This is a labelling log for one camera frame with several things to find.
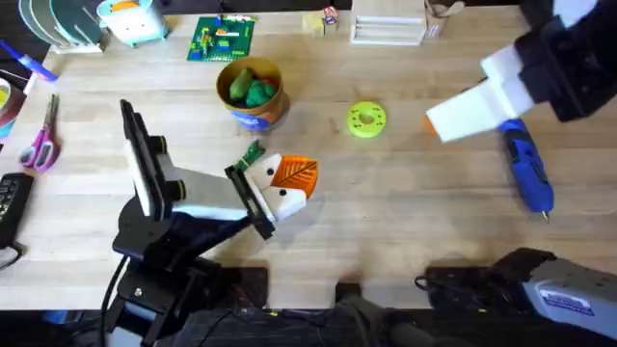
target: pink scissors handle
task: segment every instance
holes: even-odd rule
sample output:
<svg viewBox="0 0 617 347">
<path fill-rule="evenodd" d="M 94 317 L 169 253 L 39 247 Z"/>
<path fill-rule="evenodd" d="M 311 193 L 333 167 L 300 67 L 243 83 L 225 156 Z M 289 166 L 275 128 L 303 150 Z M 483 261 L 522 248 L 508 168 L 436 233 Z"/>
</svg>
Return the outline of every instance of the pink scissors handle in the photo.
<svg viewBox="0 0 617 347">
<path fill-rule="evenodd" d="M 49 169 L 58 158 L 58 147 L 49 138 L 49 133 L 45 133 L 42 144 L 39 147 L 39 153 L 34 163 L 34 169 L 36 171 L 43 172 Z"/>
<path fill-rule="evenodd" d="M 24 168 L 28 168 L 28 169 L 33 169 L 34 165 L 35 165 L 35 160 L 37 159 L 37 155 L 39 154 L 39 148 L 40 145 L 42 144 L 42 139 L 45 135 L 45 130 L 41 130 L 39 131 L 39 135 L 37 135 L 37 138 L 35 139 L 35 141 L 26 148 L 26 150 L 24 150 L 21 153 L 21 156 L 19 157 L 19 162 L 21 162 L 21 165 Z"/>
</svg>

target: blue marker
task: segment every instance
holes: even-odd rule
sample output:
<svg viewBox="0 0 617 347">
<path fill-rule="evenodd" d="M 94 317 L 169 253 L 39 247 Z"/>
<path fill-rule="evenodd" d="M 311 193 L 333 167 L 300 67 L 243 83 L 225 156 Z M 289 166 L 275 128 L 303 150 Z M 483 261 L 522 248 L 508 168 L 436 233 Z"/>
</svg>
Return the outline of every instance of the blue marker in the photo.
<svg viewBox="0 0 617 347">
<path fill-rule="evenodd" d="M 548 222 L 549 212 L 554 208 L 554 193 L 538 148 L 522 120 L 509 120 L 499 130 L 510 154 L 512 174 L 521 198 L 531 211 L 542 213 Z"/>
<path fill-rule="evenodd" d="M 54 82 L 58 79 L 58 76 L 43 67 L 39 62 L 35 61 L 34 59 L 23 53 L 19 53 L 16 50 L 12 49 L 3 40 L 0 40 L 0 46 L 2 46 L 7 52 L 9 52 L 9 54 L 11 54 L 13 58 L 17 59 L 17 61 L 20 62 L 23 66 L 31 69 L 32 72 L 37 74 L 40 78 L 45 79 L 49 82 Z"/>
</svg>

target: green fruit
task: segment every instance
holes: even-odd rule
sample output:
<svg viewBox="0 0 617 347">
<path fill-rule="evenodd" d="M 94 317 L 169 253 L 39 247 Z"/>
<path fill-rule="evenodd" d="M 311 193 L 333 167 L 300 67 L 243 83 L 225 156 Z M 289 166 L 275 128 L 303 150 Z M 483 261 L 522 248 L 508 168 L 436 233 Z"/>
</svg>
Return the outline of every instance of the green fruit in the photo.
<svg viewBox="0 0 617 347">
<path fill-rule="evenodd" d="M 229 86 L 229 98 L 231 98 L 231 101 L 238 101 L 246 97 L 251 87 L 251 82 L 253 82 L 253 74 L 249 69 L 243 69 L 238 77 L 233 80 L 231 86 Z"/>
<path fill-rule="evenodd" d="M 274 87 L 272 87 L 272 85 L 263 83 L 259 80 L 254 80 L 251 83 L 251 88 L 247 94 L 247 106 L 249 108 L 261 106 L 270 101 L 275 93 L 277 93 L 277 91 Z"/>
</svg>

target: label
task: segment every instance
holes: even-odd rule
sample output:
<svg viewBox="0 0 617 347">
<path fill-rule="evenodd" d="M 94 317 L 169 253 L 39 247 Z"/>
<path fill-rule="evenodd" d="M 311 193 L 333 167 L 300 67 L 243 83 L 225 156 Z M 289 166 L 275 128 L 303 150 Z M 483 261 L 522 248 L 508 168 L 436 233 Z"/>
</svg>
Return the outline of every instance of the label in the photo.
<svg viewBox="0 0 617 347">
<path fill-rule="evenodd" d="M 588 316 L 595 316 L 589 302 L 582 298 L 543 289 L 540 290 L 540 295 L 546 305 L 564 308 Z"/>
<path fill-rule="evenodd" d="M 270 127 L 270 121 L 264 118 L 243 114 L 237 111 L 231 111 L 231 113 L 249 130 L 264 131 L 268 130 Z"/>
</svg>

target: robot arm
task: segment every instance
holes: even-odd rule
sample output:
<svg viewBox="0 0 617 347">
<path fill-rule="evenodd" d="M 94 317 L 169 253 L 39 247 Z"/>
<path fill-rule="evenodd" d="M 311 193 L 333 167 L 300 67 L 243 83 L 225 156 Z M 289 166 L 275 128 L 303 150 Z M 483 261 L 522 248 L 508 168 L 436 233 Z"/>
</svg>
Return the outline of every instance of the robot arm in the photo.
<svg viewBox="0 0 617 347">
<path fill-rule="evenodd" d="M 617 3 L 526 1 L 521 7 L 532 30 L 482 60 L 487 78 L 477 86 L 428 110 L 443 142 L 495 129 L 545 101 L 561 121 L 589 117 L 617 93 L 617 50 L 609 43 Z"/>
<path fill-rule="evenodd" d="M 230 305 L 238 291 L 244 302 L 264 306 L 267 269 L 223 268 L 200 255 L 248 226 L 270 238 L 275 222 L 306 205 L 317 163 L 275 154 L 246 171 L 230 166 L 227 177 L 178 168 L 165 138 L 148 135 L 127 101 L 121 110 L 136 195 L 118 219 L 113 248 L 130 262 L 108 312 L 104 304 L 104 330 L 120 328 L 152 346 L 179 331 L 191 312 Z M 238 289 L 247 285 L 252 289 Z"/>
</svg>

